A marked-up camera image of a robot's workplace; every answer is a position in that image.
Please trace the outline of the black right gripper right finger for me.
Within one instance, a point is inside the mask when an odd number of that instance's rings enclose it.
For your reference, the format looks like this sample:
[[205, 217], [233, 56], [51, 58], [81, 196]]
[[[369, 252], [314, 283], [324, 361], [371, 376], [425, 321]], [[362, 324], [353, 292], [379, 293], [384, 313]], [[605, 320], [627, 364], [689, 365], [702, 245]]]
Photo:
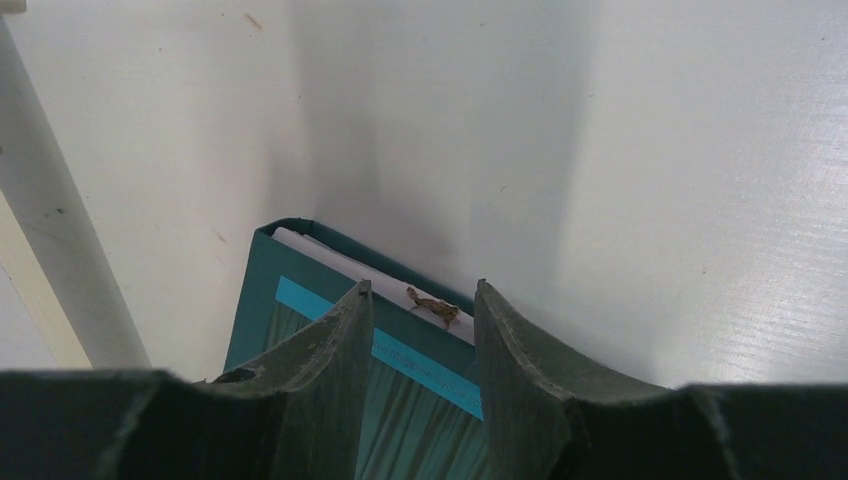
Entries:
[[474, 299], [483, 422], [498, 479], [843, 479], [843, 384], [653, 385]]

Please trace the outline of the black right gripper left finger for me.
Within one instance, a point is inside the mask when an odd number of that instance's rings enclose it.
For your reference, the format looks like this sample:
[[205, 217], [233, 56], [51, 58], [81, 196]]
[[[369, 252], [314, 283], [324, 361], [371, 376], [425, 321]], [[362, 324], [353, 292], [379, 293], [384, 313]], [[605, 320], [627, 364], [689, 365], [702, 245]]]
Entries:
[[1, 375], [5, 479], [351, 479], [371, 285], [211, 382], [163, 370]]

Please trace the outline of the teal Humor book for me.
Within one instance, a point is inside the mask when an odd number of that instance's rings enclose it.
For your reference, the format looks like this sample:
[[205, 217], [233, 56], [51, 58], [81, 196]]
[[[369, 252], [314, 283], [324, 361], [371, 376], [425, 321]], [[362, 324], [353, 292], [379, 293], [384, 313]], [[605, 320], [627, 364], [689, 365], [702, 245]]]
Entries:
[[471, 300], [317, 221], [254, 231], [225, 369], [308, 326], [361, 280], [375, 328], [357, 477], [489, 478]]

